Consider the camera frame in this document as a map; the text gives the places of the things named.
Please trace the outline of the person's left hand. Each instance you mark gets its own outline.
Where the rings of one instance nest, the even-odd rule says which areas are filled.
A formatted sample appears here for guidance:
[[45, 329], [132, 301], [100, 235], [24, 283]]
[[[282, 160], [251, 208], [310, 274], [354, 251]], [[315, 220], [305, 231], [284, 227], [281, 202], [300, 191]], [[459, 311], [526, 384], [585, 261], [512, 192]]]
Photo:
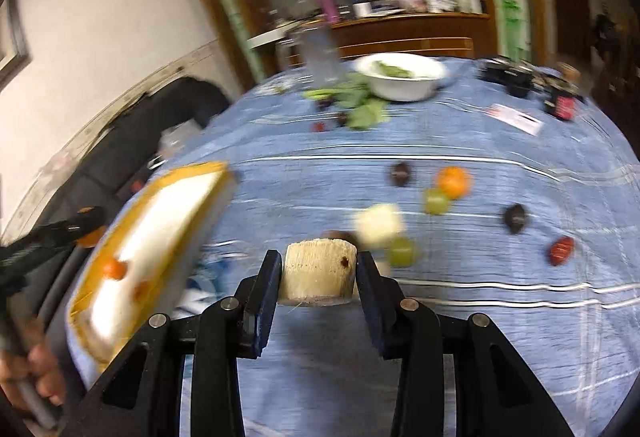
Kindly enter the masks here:
[[62, 405], [66, 399], [66, 386], [58, 358], [52, 353], [43, 332], [43, 325], [37, 318], [30, 319], [22, 328], [30, 348], [26, 357], [1, 351], [1, 388], [9, 403], [18, 412], [31, 413], [27, 402], [17, 387], [20, 379], [32, 379], [41, 398], [54, 405]]

